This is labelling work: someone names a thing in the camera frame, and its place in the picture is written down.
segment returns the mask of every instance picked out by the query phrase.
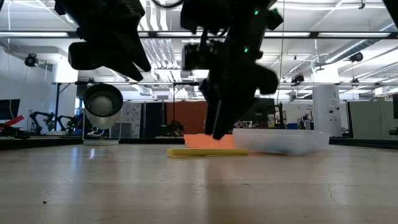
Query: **white cylindrical object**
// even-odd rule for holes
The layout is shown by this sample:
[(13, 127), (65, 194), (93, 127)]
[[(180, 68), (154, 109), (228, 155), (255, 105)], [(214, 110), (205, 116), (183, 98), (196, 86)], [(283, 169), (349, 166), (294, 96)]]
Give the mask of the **white cylindrical object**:
[(83, 101), (85, 114), (92, 125), (100, 129), (112, 127), (119, 119), (123, 96), (112, 85), (97, 84), (87, 89)]
[(341, 137), (340, 93), (338, 86), (313, 88), (315, 130)]

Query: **ceiling light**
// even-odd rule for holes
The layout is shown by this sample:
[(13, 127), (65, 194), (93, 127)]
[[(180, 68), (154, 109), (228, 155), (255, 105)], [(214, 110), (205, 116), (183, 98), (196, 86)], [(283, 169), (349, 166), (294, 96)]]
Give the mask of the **ceiling light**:
[(69, 37), (67, 32), (0, 32), (0, 38), (8, 37)]
[(173, 85), (172, 82), (137, 82), (136, 85)]
[(189, 78), (207, 78), (209, 70), (192, 70), (192, 74)]
[(388, 32), (321, 32), (319, 37), (388, 37)]
[(148, 32), (138, 32), (139, 37), (149, 37)]
[(309, 32), (266, 32), (265, 37), (308, 37)]
[(104, 82), (104, 84), (109, 84), (109, 85), (115, 85), (115, 86), (118, 86), (118, 85), (130, 85), (130, 83), (128, 83), (128, 82)]

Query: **transparent bin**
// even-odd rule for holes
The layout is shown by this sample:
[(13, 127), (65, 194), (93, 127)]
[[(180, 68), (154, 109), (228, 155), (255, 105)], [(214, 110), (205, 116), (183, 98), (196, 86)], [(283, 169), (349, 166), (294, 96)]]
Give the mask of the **transparent bin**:
[(327, 150), (329, 135), (310, 130), (234, 129), (234, 143), (252, 151), (301, 155)]

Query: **fluorescent light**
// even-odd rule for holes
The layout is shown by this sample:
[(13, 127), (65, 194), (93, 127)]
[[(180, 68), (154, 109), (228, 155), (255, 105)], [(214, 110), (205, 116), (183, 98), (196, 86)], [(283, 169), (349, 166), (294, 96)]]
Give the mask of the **fluorescent light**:
[(192, 70), (193, 75), (189, 78), (207, 78), (209, 70)]
[(0, 32), (0, 37), (69, 37), (69, 35), (67, 32)]
[(184, 44), (199, 44), (200, 43), (200, 39), (181, 40), (181, 43), (184, 43)]
[(321, 32), (319, 37), (388, 37), (388, 32)]
[(134, 82), (132, 85), (173, 85), (172, 82)]
[(109, 85), (130, 85), (128, 82), (104, 82), (104, 84), (109, 84)]
[[(191, 32), (158, 32), (157, 35), (159, 37), (200, 37), (202, 32), (197, 32), (196, 34), (192, 34)], [(308, 37), (310, 35), (309, 32), (266, 32), (265, 37)]]
[(266, 32), (265, 37), (308, 37), (309, 32)]
[(149, 37), (148, 32), (138, 32), (139, 37)]

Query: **camera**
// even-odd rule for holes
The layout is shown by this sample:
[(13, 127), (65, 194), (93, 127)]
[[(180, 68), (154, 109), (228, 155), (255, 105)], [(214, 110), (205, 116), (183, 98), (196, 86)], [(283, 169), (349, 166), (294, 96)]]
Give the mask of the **camera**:
[(37, 59), (37, 54), (31, 53), (25, 58), (25, 65), (28, 67), (39, 66), (39, 60)]

